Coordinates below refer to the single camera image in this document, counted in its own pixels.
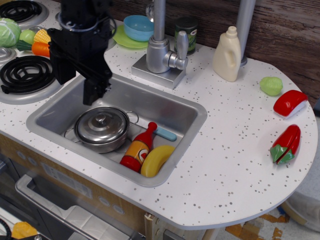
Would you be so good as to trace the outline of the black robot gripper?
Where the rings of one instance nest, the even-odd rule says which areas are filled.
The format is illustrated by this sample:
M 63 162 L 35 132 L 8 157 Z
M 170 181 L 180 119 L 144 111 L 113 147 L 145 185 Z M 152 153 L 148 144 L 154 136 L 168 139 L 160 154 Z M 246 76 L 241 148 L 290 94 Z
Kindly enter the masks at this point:
M 80 73 L 84 78 L 82 103 L 91 106 L 109 87 L 112 72 L 104 53 L 111 38 L 111 0 L 63 0 L 58 22 L 61 29 L 47 33 L 52 72 L 60 85 Z

